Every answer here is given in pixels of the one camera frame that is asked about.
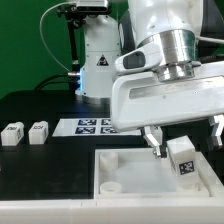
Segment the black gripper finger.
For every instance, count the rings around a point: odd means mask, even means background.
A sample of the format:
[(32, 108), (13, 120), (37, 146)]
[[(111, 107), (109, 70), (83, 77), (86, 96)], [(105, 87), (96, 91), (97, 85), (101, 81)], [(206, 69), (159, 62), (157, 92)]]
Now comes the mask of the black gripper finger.
[(207, 138), (210, 150), (220, 150), (223, 147), (221, 135), (224, 131), (224, 115), (215, 115), (208, 119), (212, 128), (211, 135)]
[(157, 158), (166, 158), (166, 144), (165, 140), (163, 139), (162, 144), (159, 144), (158, 141), (153, 136), (154, 128), (158, 126), (147, 126), (143, 128), (143, 137), (146, 140), (147, 144), (153, 148), (153, 154)]

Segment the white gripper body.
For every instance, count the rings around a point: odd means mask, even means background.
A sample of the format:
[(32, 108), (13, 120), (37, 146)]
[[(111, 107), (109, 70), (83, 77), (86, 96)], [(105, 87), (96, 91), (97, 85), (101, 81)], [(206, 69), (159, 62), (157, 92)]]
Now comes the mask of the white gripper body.
[(224, 114), (224, 61), (194, 69), (192, 79), (162, 83), (152, 72), (113, 84), (111, 121), (118, 132), (165, 126)]

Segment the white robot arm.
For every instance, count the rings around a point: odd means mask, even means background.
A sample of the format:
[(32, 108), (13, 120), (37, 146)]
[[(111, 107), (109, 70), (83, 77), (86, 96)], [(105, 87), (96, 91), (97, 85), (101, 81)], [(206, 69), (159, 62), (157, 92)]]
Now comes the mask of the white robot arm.
[(116, 131), (141, 129), (157, 154), (156, 128), (211, 119), (219, 135), (224, 116), (224, 63), (203, 64), (198, 42), (209, 6), (205, 0), (128, 0), (119, 21), (106, 0), (79, 0), (86, 14), (86, 62), (80, 95), (110, 103)]

